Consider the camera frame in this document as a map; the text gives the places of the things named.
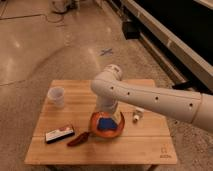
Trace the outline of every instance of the concrete floor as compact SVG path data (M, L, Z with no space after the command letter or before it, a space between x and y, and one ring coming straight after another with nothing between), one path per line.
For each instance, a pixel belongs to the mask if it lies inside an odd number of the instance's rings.
M0 2L0 15L5 2ZM48 170L24 165L42 103L54 79L92 79L114 63L124 78L150 78L170 88L172 81L137 40L125 40L121 21L104 3L90 0L81 10L50 14L48 0L9 0L0 20L0 170ZM112 48L113 54L101 56ZM179 158L157 170L213 170L213 138L199 129L169 119ZM143 170L142 166L73 166L61 170Z

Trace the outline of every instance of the metal rail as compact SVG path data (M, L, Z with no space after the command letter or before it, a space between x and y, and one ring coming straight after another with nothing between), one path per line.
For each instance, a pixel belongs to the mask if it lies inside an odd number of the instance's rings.
M134 0L121 0L137 17L211 92L213 92L213 66L167 29Z

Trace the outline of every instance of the blue cloth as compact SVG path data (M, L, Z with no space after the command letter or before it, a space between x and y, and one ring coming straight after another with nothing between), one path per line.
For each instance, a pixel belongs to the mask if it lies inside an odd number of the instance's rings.
M98 130L106 131L106 130L116 130L118 125L111 118L100 118L98 122Z

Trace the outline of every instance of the wooden table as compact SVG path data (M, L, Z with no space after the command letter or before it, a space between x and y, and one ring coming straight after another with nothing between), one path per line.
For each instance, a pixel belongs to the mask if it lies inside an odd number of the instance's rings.
M136 85L154 86L153 80L126 80ZM145 111L137 124L132 123L133 106L119 103L126 124L120 137L103 140L91 137L77 147L66 144L84 131L94 110L96 95L89 80L54 80L51 87L65 89L65 107L57 109L44 102L25 163L31 165L88 164L176 164L177 157L165 117ZM45 144L45 133L66 124L74 125L76 136Z

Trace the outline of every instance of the paper cup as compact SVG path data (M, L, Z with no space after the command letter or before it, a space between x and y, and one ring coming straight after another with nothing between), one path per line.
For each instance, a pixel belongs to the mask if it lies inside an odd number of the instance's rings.
M56 107L64 107L64 89L62 87L50 88L47 97Z

